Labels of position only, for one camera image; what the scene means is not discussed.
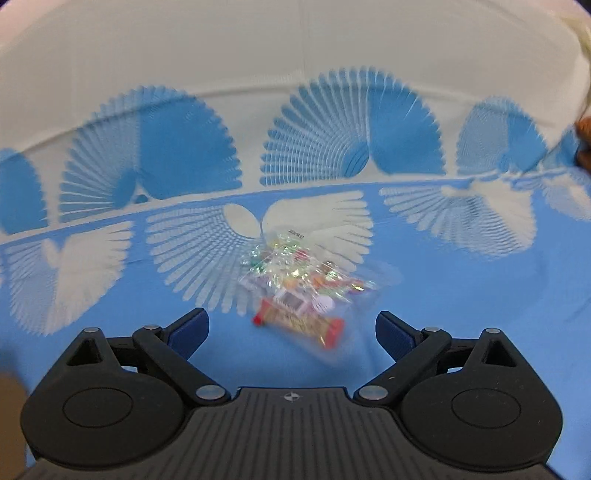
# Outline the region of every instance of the black gripper base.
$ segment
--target black gripper base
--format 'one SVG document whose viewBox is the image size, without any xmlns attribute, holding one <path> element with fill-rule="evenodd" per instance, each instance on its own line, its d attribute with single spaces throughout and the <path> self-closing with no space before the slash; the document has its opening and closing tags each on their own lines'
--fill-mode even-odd
<svg viewBox="0 0 591 480">
<path fill-rule="evenodd" d="M 341 388 L 243 388 L 197 409 L 171 444 L 138 463 L 75 471 L 41 460 L 22 480 L 556 480 L 545 466 L 466 472 L 425 455 L 384 408 Z"/>
</svg>

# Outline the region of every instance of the patterned fabric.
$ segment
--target patterned fabric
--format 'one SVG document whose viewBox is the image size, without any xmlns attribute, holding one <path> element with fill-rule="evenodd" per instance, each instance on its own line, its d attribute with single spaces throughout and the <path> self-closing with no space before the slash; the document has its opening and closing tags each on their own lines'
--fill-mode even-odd
<svg viewBox="0 0 591 480">
<path fill-rule="evenodd" d="M 208 102 L 146 86 L 70 135 L 57 190 L 37 153 L 0 151 L 0 346 L 18 350 L 29 388 L 85 326 L 128 335 L 203 306 L 210 335 L 191 361 L 231 391 L 354 390 L 391 363 L 374 334 L 390 310 L 457 336 L 505 330 L 564 409 L 564 441 L 578 442 L 591 179 L 573 166 L 571 129 L 549 149 L 513 100 L 487 98 L 446 151 L 417 92 L 361 67 L 302 85 L 261 128 L 260 160 L 244 161 L 252 152 Z M 332 363 L 253 327 L 238 285 L 243 256 L 289 228 L 348 270 L 400 272 Z"/>
</svg>

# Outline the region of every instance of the wrapped candy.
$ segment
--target wrapped candy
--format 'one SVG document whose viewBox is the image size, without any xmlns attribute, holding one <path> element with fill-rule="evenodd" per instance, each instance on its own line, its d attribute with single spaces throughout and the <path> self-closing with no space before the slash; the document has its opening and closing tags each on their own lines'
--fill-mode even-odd
<svg viewBox="0 0 591 480">
<path fill-rule="evenodd" d="M 355 295 L 375 289 L 331 261 L 318 260 L 299 239 L 278 236 L 245 260 L 250 270 L 241 284 L 259 297 L 256 325 L 277 325 L 334 348 L 343 334 L 342 318 Z"/>
</svg>

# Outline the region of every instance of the white fan pattern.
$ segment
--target white fan pattern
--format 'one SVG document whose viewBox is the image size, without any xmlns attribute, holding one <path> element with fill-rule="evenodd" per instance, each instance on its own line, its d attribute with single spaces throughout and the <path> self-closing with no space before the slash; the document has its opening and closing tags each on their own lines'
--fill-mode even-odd
<svg viewBox="0 0 591 480">
<path fill-rule="evenodd" d="M 575 220 L 591 220 L 591 177 L 587 174 L 568 172 L 543 179 L 541 184 L 544 198 L 554 210 Z"/>
<path fill-rule="evenodd" d="M 467 189 L 449 185 L 401 186 L 380 190 L 391 212 L 419 231 L 494 257 L 529 248 L 536 225 L 531 192 L 500 179 L 473 180 Z"/>
<path fill-rule="evenodd" d="M 11 314 L 49 335 L 75 322 L 121 277 L 132 222 L 76 233 L 58 249 L 48 238 L 7 248 Z"/>
<path fill-rule="evenodd" d="M 262 227 L 246 208 L 234 203 L 216 207 L 172 210 L 148 218 L 147 242 L 166 285 L 195 298 L 209 310 L 233 305 L 244 315 L 251 299 L 239 288 L 247 272 L 245 256 L 263 241 L 263 235 L 294 229 L 323 259 L 355 269 L 369 252 L 373 223 L 359 191 L 301 199 L 283 199 L 267 210 Z"/>
</svg>

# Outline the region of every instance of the plastic bag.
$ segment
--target plastic bag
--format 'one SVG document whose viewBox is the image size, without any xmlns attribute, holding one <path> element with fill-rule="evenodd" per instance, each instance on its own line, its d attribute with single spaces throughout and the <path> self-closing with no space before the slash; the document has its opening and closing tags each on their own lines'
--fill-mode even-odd
<svg viewBox="0 0 591 480">
<path fill-rule="evenodd" d="M 290 335 L 306 350 L 334 361 L 355 336 L 356 306 L 378 291 L 376 278 L 320 261 L 301 235 L 278 235 L 256 247 L 240 280 L 255 298 L 252 321 Z"/>
</svg>

